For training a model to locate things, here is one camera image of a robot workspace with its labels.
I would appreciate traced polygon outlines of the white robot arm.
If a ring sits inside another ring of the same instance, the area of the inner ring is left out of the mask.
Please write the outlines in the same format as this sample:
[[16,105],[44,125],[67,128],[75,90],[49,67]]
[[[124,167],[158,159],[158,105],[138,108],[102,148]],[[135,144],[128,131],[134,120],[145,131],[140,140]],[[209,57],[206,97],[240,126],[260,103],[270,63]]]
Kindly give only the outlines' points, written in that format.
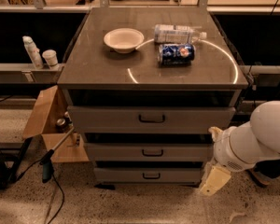
[[208,129],[213,158],[205,165],[199,192],[212,196],[231,179],[232,173],[253,168],[260,161],[280,160],[280,101],[257,106],[250,120],[226,130]]

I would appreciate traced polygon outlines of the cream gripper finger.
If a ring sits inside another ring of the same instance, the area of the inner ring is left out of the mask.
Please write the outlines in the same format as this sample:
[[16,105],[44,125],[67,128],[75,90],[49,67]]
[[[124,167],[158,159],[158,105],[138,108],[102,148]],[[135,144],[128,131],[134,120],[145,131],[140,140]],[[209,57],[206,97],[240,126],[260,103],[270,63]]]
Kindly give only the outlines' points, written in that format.
[[214,142],[216,142],[216,140],[218,139],[218,136],[222,133],[222,130],[216,126],[212,126],[208,129],[208,132],[210,132],[210,134],[212,136],[212,140]]
[[204,168],[199,192],[205,196],[212,196],[222,189],[231,179],[231,172],[219,164],[207,163]]

